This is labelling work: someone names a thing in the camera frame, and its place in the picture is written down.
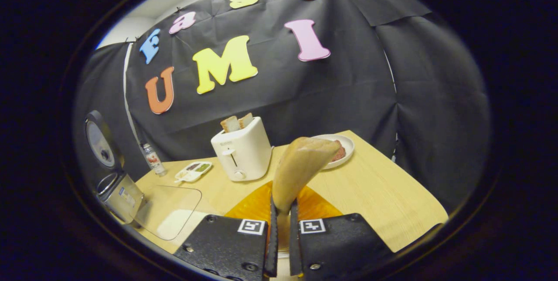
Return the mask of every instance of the black curtain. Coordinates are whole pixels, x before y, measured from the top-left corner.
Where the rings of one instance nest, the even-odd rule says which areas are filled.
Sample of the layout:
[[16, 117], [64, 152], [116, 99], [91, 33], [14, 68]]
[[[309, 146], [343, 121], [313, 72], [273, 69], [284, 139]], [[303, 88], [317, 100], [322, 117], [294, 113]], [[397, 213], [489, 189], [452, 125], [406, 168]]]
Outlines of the black curtain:
[[107, 45], [93, 52], [82, 71], [73, 110], [73, 138], [84, 177], [93, 189], [109, 173], [95, 158], [85, 136], [85, 117], [97, 110], [124, 155], [124, 170], [138, 180], [150, 168], [136, 142], [124, 107], [123, 71], [128, 43]]
[[[173, 21], [195, 11], [196, 23], [170, 35]], [[299, 46], [284, 23], [315, 21], [321, 44], [331, 56], [311, 62], [297, 58]], [[159, 52], [149, 64], [140, 47], [155, 29]], [[221, 55], [227, 42], [249, 36], [248, 54], [257, 76], [198, 94], [192, 57], [209, 47]], [[380, 41], [349, 0], [259, 0], [232, 9], [229, 0], [201, 0], [149, 29], [134, 44], [128, 68], [127, 98], [142, 138], [163, 160], [215, 156], [211, 137], [219, 122], [252, 112], [261, 116], [271, 144], [299, 136], [353, 130], [387, 156], [396, 135], [396, 95]], [[173, 66], [174, 102], [168, 112], [151, 112], [145, 84]], [[165, 98], [161, 78], [159, 99]]]
[[490, 144], [480, 70], [460, 38], [417, 0], [351, 0], [377, 33], [397, 90], [396, 163], [452, 212]]

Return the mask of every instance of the toaster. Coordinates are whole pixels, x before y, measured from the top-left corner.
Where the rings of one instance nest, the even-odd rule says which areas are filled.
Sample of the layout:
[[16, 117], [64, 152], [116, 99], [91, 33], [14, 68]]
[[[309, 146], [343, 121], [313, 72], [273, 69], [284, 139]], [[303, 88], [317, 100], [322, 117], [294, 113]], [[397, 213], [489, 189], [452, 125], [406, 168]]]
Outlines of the toaster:
[[259, 116], [243, 129], [222, 130], [211, 138], [211, 144], [231, 180], [256, 180], [267, 172], [271, 145]]

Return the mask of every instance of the white plate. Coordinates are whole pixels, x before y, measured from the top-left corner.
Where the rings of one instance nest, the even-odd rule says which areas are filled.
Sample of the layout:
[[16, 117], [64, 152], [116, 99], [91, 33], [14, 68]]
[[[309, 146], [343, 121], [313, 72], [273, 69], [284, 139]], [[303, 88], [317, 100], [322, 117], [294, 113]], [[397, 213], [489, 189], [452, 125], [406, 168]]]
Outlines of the white plate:
[[[198, 166], [196, 166], [195, 169], [193, 170], [188, 170], [189, 166], [193, 165], [193, 164], [198, 164]], [[205, 168], [203, 171], [196, 171], [197, 168], [199, 168], [200, 166], [202, 166], [203, 164], [209, 164], [209, 166], [207, 168]], [[176, 173], [175, 178], [176, 181], [175, 183], [178, 182], [195, 182], [197, 181], [205, 172], [207, 172], [211, 166], [213, 164], [209, 161], [196, 161], [196, 162], [192, 162], [190, 163], [188, 166], [185, 166], [182, 170], [180, 170], [178, 173]]]
[[336, 166], [341, 166], [341, 164], [345, 163], [353, 155], [354, 142], [348, 137], [337, 135], [337, 134], [324, 134], [324, 135], [318, 135], [314, 137], [327, 139], [331, 141], [339, 140], [341, 142], [341, 146], [345, 148], [345, 156], [343, 158], [334, 162], [329, 162], [322, 170], [327, 170], [327, 169], [335, 168]]

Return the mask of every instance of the appliance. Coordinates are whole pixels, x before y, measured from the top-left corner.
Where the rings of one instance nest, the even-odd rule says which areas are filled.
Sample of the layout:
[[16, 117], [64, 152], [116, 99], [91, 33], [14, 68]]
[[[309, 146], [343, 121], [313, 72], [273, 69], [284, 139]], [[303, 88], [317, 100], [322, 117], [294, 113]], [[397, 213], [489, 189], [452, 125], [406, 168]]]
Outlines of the appliance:
[[229, 179], [256, 180], [267, 172], [271, 145], [259, 116], [238, 131], [222, 130], [211, 138], [211, 144]]
[[96, 186], [99, 201], [125, 224], [134, 221], [144, 194], [124, 171], [124, 157], [115, 144], [103, 116], [93, 110], [85, 119], [85, 136], [95, 158], [107, 170]]

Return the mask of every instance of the plastic bottle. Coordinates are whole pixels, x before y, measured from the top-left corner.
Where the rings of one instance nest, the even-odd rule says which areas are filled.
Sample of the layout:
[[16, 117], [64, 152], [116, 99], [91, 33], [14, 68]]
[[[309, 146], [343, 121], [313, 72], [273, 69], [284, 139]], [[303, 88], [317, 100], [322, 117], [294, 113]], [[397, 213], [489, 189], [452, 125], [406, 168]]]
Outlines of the plastic bottle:
[[155, 173], [159, 174], [159, 176], [167, 174], [167, 170], [150, 144], [143, 145], [143, 151], [145, 152], [145, 158], [147, 158], [147, 161], [151, 164], [151, 169], [155, 170]]

